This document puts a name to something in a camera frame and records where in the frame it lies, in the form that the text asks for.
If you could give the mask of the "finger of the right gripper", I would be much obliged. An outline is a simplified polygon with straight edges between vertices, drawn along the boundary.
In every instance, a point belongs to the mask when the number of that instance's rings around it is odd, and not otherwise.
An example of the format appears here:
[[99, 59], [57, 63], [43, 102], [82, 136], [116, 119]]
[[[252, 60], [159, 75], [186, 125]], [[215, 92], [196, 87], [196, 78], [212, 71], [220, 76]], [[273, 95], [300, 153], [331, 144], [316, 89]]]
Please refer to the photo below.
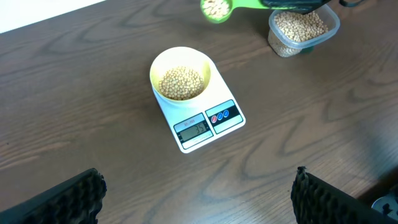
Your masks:
[[280, 7], [290, 7], [292, 12], [308, 14], [330, 0], [274, 0], [273, 4]]
[[269, 9], [306, 9], [311, 7], [311, 1], [302, 0], [260, 0]]

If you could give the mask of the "green plastic measuring scoop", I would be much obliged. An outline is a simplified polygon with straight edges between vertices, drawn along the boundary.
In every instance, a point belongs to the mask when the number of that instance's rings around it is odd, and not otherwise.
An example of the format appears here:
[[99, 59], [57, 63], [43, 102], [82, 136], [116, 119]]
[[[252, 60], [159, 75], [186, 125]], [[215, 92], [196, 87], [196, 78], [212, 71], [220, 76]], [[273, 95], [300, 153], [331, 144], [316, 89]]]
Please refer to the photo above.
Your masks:
[[200, 9], [205, 18], [214, 24], [229, 19], [233, 10], [238, 7], [250, 9], [268, 9], [260, 0], [201, 0]]

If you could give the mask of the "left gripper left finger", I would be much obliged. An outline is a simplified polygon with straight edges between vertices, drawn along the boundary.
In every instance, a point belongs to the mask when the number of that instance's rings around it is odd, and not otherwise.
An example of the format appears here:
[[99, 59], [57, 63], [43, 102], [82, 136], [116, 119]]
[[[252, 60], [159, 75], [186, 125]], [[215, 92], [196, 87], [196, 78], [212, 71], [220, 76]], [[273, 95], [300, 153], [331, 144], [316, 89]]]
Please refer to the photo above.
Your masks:
[[1, 212], [1, 223], [97, 224], [106, 191], [103, 175], [88, 169]]

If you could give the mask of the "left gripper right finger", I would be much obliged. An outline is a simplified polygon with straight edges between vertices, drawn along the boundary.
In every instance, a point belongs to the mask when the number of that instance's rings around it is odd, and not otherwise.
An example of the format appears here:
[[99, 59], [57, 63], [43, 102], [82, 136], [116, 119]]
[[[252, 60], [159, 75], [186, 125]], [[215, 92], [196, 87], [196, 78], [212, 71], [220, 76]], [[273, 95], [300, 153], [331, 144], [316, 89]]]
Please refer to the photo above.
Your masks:
[[397, 224], [397, 210], [385, 203], [377, 211], [298, 167], [290, 195], [298, 224]]

